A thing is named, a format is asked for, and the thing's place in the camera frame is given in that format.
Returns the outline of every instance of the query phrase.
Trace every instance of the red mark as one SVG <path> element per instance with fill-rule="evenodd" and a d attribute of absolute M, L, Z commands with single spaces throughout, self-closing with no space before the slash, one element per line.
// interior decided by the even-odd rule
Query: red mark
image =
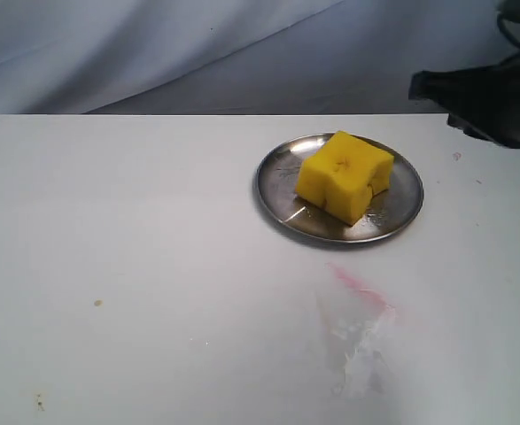
<path fill-rule="evenodd" d="M 356 279 L 354 279 L 352 276 L 349 276 L 346 274 L 344 269 L 341 267 L 338 267 L 332 263 L 327 263 L 327 265 L 332 268 L 334 271 L 334 275 L 342 281 L 342 283 L 349 289 L 355 290 L 358 292 L 361 296 L 365 297 L 369 302 L 371 302 L 373 305 L 375 305 L 380 310 L 387 310 L 390 308 L 393 308 L 392 305 L 390 305 L 387 301 L 384 300 L 384 298 L 375 292 L 374 290 L 371 290 L 369 288 L 366 288 L 364 284 Z"/>

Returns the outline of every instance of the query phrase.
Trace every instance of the table surface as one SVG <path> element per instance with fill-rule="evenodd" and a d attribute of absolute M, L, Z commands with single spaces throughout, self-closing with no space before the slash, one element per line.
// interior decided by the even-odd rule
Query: table surface
<path fill-rule="evenodd" d="M 0 116 L 0 424 L 520 423 L 520 151 L 445 121 Z M 253 202 L 271 149 L 338 129 L 423 179 L 392 240 Z"/>

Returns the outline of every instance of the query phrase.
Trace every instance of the white cloth backdrop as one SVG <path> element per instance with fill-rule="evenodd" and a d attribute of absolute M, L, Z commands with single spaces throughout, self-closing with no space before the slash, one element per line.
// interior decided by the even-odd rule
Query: white cloth backdrop
<path fill-rule="evenodd" d="M 411 73 L 511 52 L 494 3 L 0 0 L 0 112 L 430 110 Z"/>

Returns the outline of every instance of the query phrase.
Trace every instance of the round plate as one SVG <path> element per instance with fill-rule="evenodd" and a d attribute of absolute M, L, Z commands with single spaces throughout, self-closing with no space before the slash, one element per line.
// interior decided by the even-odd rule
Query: round plate
<path fill-rule="evenodd" d="M 366 213 L 356 224 L 347 226 L 295 194 L 303 160 L 317 152 L 332 136 L 332 133 L 307 135 L 273 149 L 256 174 L 255 189 L 260 202 L 285 227 L 323 241 L 367 243 L 401 231 L 421 210 L 423 183 L 417 171 L 398 152 L 368 138 L 360 137 L 390 152 L 395 159 L 389 190 L 372 198 Z"/>

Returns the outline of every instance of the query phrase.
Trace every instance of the yellow cube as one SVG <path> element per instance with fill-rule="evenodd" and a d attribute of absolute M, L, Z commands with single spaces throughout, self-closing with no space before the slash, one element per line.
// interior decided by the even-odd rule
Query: yellow cube
<path fill-rule="evenodd" d="M 390 187 L 393 155 L 343 131 L 334 134 L 299 170 L 296 193 L 349 225 Z"/>

